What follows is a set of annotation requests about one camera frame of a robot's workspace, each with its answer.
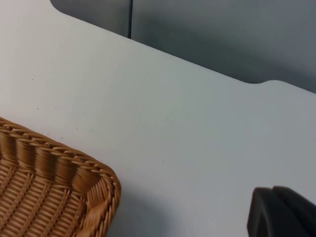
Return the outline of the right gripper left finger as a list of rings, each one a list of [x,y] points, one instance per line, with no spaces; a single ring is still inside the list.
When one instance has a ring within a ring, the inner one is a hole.
[[[269,188],[255,188],[247,222],[250,237],[289,237],[293,215]]]

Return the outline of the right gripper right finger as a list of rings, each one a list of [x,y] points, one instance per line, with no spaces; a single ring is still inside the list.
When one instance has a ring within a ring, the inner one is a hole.
[[[311,236],[316,236],[316,205],[298,192],[282,186],[274,186],[273,191],[291,210],[298,222]]]

